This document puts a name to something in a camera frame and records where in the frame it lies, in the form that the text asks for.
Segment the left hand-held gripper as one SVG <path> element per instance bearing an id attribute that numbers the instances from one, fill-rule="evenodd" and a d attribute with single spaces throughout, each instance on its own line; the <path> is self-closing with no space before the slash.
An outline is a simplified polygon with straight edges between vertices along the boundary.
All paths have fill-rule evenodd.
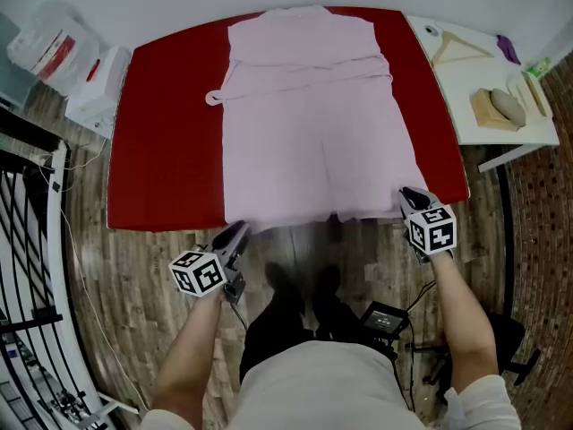
<path id="1" fill-rule="evenodd" d="M 245 288 L 239 262 L 250 240 L 250 226 L 243 220 L 223 228 L 207 245 L 183 251 L 168 269 L 177 288 L 194 297 L 205 297 L 222 288 L 230 305 L 237 305 Z"/>

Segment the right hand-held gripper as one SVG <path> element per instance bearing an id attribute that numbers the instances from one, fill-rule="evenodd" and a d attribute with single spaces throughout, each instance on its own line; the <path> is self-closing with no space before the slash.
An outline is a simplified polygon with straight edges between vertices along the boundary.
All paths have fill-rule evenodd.
<path id="1" fill-rule="evenodd" d="M 441 252 L 453 256 L 458 243 L 457 219 L 452 208 L 426 190 L 403 186 L 398 201 L 406 227 L 405 238 L 420 264 Z"/>

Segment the purple cloth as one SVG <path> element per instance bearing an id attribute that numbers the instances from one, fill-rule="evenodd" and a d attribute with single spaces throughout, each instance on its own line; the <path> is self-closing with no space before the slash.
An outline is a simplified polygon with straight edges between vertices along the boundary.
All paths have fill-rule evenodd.
<path id="1" fill-rule="evenodd" d="M 501 53 L 505 56 L 505 58 L 514 65 L 522 65 L 521 61 L 518 58 L 517 51 L 511 42 L 511 40 L 504 36 L 498 34 L 497 38 L 497 47 L 500 49 Z"/>

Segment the pink robe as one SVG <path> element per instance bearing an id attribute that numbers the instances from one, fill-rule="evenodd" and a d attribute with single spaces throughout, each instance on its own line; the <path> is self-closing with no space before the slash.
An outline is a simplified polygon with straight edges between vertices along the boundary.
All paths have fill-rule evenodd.
<path id="1" fill-rule="evenodd" d="M 321 6 L 232 25 L 229 64 L 324 66 L 379 56 L 372 23 Z M 263 230 L 392 218 L 398 190 L 425 187 L 388 78 L 230 99 L 223 108 L 224 213 Z"/>

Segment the light wooden box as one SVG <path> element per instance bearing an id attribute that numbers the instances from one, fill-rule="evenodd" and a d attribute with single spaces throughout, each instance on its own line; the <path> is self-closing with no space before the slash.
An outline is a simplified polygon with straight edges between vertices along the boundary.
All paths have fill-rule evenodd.
<path id="1" fill-rule="evenodd" d="M 470 97 L 476 123 L 482 128 L 516 132 L 519 127 L 508 120 L 493 104 L 490 91 L 479 89 Z"/>

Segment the clear water jug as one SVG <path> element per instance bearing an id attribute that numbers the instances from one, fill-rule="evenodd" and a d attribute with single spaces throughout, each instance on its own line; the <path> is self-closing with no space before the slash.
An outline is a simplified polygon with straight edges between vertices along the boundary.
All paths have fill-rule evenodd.
<path id="1" fill-rule="evenodd" d="M 99 59 L 98 38 L 65 3 L 41 4 L 8 44 L 8 58 L 62 96 L 86 82 Z"/>

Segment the green plastic bottle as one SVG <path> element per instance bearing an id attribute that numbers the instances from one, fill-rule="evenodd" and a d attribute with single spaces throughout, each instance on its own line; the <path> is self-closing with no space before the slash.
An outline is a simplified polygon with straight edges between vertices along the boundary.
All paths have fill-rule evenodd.
<path id="1" fill-rule="evenodd" d="M 544 57 L 537 62 L 529 65 L 526 71 L 532 74 L 535 78 L 541 78 L 550 71 L 552 67 L 552 60 L 549 57 Z"/>

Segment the wooden clothes hanger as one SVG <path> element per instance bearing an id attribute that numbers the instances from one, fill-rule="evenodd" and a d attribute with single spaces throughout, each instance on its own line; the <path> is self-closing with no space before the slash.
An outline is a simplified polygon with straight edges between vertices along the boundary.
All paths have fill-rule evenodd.
<path id="1" fill-rule="evenodd" d="M 490 51 L 469 43 L 448 30 L 444 30 L 441 35 L 441 45 L 431 60 L 433 66 L 479 58 L 494 58 Z"/>

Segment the black office chair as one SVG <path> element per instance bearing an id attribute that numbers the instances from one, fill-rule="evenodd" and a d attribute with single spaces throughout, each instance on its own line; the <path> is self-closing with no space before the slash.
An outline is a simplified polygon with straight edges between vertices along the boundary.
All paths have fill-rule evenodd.
<path id="1" fill-rule="evenodd" d="M 541 350 L 536 348 L 525 364 L 513 362 L 513 357 L 525 338 L 526 329 L 524 325 L 507 315 L 493 313 L 487 315 L 495 337 L 499 373 L 508 371 L 517 374 L 514 385 L 520 386 L 536 365 Z M 423 378 L 423 383 L 428 385 L 437 383 L 439 388 L 435 396 L 441 404 L 446 404 L 445 393 L 451 386 L 452 376 L 452 360 L 448 345 L 422 347 L 408 343 L 406 349 L 413 353 L 433 352 L 435 354 L 435 364 L 431 373 Z"/>

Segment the red tablecloth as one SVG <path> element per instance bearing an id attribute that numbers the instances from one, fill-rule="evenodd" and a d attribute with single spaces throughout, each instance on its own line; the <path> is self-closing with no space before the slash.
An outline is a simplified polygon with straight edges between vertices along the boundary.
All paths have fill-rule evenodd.
<path id="1" fill-rule="evenodd" d="M 429 190 L 447 204 L 466 200 L 470 191 L 453 122 L 406 16 L 344 6 L 333 13 L 373 24 Z M 234 23 L 211 21 L 134 50 L 111 142 L 110 228 L 162 232 L 224 225 L 222 111 L 205 97 L 227 71 L 227 30 Z"/>

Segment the white side table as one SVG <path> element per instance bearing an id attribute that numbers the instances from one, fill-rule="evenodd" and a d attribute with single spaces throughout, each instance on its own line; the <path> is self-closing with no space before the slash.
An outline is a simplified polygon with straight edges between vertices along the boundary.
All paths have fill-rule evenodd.
<path id="1" fill-rule="evenodd" d="M 512 64 L 497 47 L 497 38 L 481 31 L 430 18 L 408 15 L 406 17 L 418 38 L 446 100 L 458 143 L 467 145 L 512 145 L 514 148 L 478 166 L 483 173 L 505 165 L 543 147 L 560 144 L 553 119 L 543 125 L 525 125 L 516 132 L 482 128 L 477 125 L 470 97 L 479 89 L 499 89 L 509 93 L 511 76 L 525 72 Z M 435 27 L 440 35 L 433 37 L 424 27 Z M 494 58 L 479 58 L 433 66 L 431 63 L 442 42 L 441 33 L 448 30 L 461 39 L 490 51 Z"/>

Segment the black device with screen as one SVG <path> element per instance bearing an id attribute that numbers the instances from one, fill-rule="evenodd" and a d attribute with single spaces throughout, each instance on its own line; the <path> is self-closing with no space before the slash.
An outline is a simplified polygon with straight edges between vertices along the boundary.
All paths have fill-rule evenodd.
<path id="1" fill-rule="evenodd" d="M 406 310 L 372 301 L 360 321 L 366 329 L 390 336 L 399 334 L 407 327 L 409 316 Z"/>

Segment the black metal railing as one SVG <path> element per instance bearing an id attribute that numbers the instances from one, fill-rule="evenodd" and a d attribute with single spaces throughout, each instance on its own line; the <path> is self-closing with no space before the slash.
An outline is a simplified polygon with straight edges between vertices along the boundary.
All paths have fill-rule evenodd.
<path id="1" fill-rule="evenodd" d="M 112 430 L 77 337 L 64 243 L 69 147 L 0 109 L 0 406 L 21 430 Z"/>

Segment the person's left forearm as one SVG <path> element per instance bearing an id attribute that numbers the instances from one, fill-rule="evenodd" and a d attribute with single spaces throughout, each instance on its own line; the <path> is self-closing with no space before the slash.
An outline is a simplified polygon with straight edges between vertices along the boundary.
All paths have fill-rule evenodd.
<path id="1" fill-rule="evenodd" d="M 155 382 L 152 407 L 177 414 L 196 430 L 202 427 L 202 402 L 213 364 L 223 301 L 220 289 L 195 301 Z"/>

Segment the frosted glass partition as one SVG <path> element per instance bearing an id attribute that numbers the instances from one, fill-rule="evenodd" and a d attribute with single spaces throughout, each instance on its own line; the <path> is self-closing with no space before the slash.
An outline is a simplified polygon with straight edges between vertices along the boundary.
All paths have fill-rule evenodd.
<path id="1" fill-rule="evenodd" d="M 28 71 L 14 64 L 7 55 L 9 43 L 18 35 L 19 28 L 0 13 L 0 105 L 23 108 L 38 80 Z"/>

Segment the person's white shirt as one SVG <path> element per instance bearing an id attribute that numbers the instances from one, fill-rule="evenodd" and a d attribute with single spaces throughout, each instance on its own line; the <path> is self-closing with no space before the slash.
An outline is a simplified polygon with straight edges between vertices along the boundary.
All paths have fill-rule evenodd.
<path id="1" fill-rule="evenodd" d="M 504 380 L 449 389 L 441 430 L 521 430 Z M 308 341 L 252 368 L 227 430 L 426 430 L 393 366 L 362 345 Z"/>

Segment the person's right forearm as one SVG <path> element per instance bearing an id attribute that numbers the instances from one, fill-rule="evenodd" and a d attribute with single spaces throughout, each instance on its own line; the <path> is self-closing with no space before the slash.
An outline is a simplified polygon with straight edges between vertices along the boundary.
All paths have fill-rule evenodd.
<path id="1" fill-rule="evenodd" d="M 460 393 L 479 379 L 499 373 L 494 333 L 452 256 L 433 254 L 430 261 L 452 358 L 451 385 Z"/>

